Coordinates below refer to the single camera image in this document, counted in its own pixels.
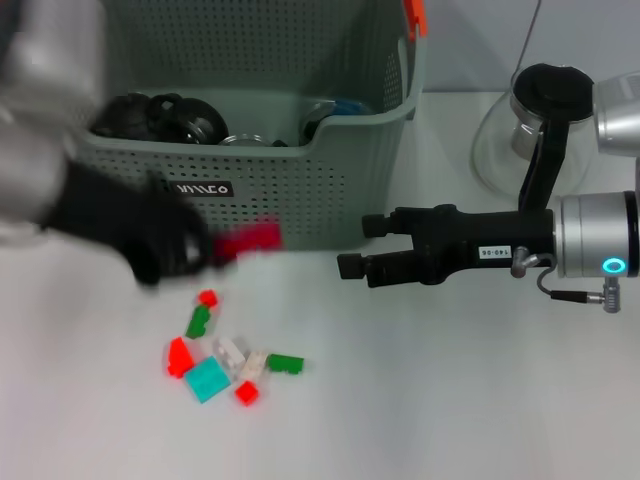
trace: green lego brick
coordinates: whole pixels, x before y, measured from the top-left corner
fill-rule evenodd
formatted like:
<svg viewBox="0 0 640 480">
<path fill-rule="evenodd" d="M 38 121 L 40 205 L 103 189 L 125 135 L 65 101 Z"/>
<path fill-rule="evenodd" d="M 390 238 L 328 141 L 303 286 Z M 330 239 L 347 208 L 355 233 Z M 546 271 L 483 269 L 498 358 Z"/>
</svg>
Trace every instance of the green lego brick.
<svg viewBox="0 0 640 480">
<path fill-rule="evenodd" d="M 199 305 L 193 311 L 193 316 L 187 327 L 185 337 L 195 340 L 207 332 L 207 322 L 211 318 L 211 312 L 204 305 Z"/>
<path fill-rule="evenodd" d="M 269 370 L 272 372 L 287 372 L 292 375 L 297 375 L 304 368 L 304 359 L 271 354 L 269 358 L 267 358 L 267 367 L 269 367 Z"/>
</svg>

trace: cable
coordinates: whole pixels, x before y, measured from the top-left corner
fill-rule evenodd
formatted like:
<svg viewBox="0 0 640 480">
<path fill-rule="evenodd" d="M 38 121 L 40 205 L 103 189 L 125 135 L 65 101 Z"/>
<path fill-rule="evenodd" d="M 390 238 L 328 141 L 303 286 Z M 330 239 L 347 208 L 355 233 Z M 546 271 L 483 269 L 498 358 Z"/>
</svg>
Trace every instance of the cable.
<svg viewBox="0 0 640 480">
<path fill-rule="evenodd" d="M 551 255 L 550 253 L 542 253 L 540 255 L 536 255 L 536 257 L 538 257 L 538 260 L 540 261 L 547 260 L 548 262 L 551 263 L 551 266 L 538 276 L 538 282 L 537 282 L 538 288 L 540 289 L 540 291 L 545 295 L 551 296 L 551 290 L 549 290 L 544 285 L 542 285 L 542 281 L 545 279 L 547 275 L 549 275 L 556 269 L 556 267 L 558 266 L 558 261 L 556 260 L 556 257 Z"/>
<path fill-rule="evenodd" d="M 538 3 L 536 5 L 536 10 L 533 13 L 533 18 L 531 19 L 531 24 L 529 25 L 529 31 L 527 32 L 527 37 L 524 41 L 524 46 L 522 47 L 522 52 L 520 52 L 518 65 L 516 66 L 515 72 L 513 72 L 513 75 L 511 76 L 511 84 L 513 84 L 513 80 L 516 78 L 516 75 L 518 74 L 520 67 L 522 67 L 522 61 L 524 60 L 524 55 L 527 53 L 527 50 L 529 48 L 529 42 L 531 41 L 531 36 L 533 35 L 533 29 L 535 28 L 536 23 L 538 21 L 538 15 L 540 14 L 541 6 L 542 6 L 542 0 L 538 0 Z"/>
</svg>

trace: teal lego brick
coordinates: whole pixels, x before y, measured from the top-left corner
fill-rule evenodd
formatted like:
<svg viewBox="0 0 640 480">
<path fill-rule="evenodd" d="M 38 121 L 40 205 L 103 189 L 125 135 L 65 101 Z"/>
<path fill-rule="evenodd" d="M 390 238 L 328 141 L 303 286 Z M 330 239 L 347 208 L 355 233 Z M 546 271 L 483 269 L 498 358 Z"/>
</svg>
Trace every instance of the teal lego brick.
<svg viewBox="0 0 640 480">
<path fill-rule="evenodd" d="M 206 402 L 231 385 L 231 380 L 213 357 L 208 357 L 193 367 L 184 378 L 200 403 Z"/>
</svg>

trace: black lid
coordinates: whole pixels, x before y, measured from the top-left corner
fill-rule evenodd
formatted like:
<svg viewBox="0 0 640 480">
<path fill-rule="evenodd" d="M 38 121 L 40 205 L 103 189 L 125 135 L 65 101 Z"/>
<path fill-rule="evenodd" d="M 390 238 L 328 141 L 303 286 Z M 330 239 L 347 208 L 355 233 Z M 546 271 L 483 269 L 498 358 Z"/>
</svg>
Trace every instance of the black lid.
<svg viewBox="0 0 640 480">
<path fill-rule="evenodd" d="M 518 75 L 513 94 L 543 119 L 579 122 L 593 115 L 593 80 L 577 68 L 532 65 Z"/>
</svg>

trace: blue indicator light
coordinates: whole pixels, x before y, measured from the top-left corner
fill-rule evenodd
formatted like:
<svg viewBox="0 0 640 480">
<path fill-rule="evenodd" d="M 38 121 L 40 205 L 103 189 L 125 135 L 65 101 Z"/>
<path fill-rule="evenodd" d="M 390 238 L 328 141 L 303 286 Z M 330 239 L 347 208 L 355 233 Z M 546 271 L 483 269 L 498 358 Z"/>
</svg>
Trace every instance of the blue indicator light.
<svg viewBox="0 0 640 480">
<path fill-rule="evenodd" d="M 602 264 L 602 269 L 607 273 L 622 273 L 627 269 L 627 264 L 620 258 L 608 258 Z"/>
</svg>

